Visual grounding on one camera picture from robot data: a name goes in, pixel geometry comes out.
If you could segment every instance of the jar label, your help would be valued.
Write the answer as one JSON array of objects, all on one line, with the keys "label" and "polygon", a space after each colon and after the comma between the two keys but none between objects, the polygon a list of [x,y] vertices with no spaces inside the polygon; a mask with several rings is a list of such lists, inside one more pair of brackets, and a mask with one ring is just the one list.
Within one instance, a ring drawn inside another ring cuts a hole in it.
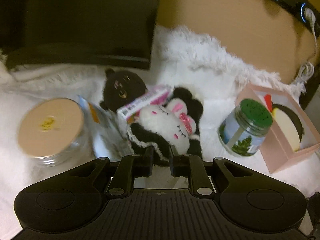
[{"label": "jar label", "polygon": [[241,128],[234,117],[234,112],[222,122],[219,134],[228,148],[242,156],[254,155],[265,139],[265,136],[257,137]]}]

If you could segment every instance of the white bunny plush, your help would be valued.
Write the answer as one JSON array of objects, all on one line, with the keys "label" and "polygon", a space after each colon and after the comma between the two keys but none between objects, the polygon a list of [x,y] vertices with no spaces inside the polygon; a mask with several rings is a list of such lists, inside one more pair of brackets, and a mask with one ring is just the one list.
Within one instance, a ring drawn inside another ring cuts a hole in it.
[{"label": "white bunny plush", "polygon": [[[134,152],[144,154],[146,147],[154,146],[159,155],[155,163],[158,160],[160,165],[168,164],[169,145],[174,145],[179,155],[190,153],[202,157],[197,123],[203,107],[185,88],[176,88],[173,96],[175,98],[166,107],[149,105],[142,108],[138,122],[128,129]],[[193,117],[188,115],[187,104]]]}]

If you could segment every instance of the tree picture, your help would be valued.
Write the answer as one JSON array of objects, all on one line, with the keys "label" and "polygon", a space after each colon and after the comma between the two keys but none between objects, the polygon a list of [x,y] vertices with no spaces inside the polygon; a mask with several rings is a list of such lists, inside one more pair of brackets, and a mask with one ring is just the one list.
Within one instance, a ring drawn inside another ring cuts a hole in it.
[{"label": "tree picture", "polygon": [[248,150],[251,146],[252,138],[249,135],[246,139],[238,141],[238,144],[233,145],[232,150],[241,155],[248,155]]}]

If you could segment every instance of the tan jar lid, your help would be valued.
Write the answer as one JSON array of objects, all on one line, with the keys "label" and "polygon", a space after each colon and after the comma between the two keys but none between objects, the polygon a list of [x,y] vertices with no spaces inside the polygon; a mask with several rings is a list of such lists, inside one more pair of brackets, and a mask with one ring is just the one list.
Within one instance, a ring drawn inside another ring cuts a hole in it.
[{"label": "tan jar lid", "polygon": [[18,143],[33,158],[56,155],[66,149],[83,129],[84,115],[71,99],[45,101],[23,119]]}]

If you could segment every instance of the black cat plush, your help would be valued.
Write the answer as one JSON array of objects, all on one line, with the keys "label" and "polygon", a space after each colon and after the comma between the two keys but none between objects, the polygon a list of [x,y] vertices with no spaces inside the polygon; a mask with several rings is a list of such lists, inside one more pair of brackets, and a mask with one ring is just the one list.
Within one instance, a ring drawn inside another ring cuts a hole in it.
[{"label": "black cat plush", "polygon": [[179,155],[202,158],[198,128],[202,113],[202,104],[188,89],[175,88],[165,107],[149,105],[140,110],[137,122],[128,128],[132,149],[142,155],[146,147],[153,146],[157,153],[154,163],[161,166],[169,164],[169,145],[174,145]]},{"label": "black cat plush", "polygon": [[107,81],[103,91],[103,101],[100,106],[116,112],[136,98],[147,92],[147,87],[142,79],[130,71],[106,70]]}]

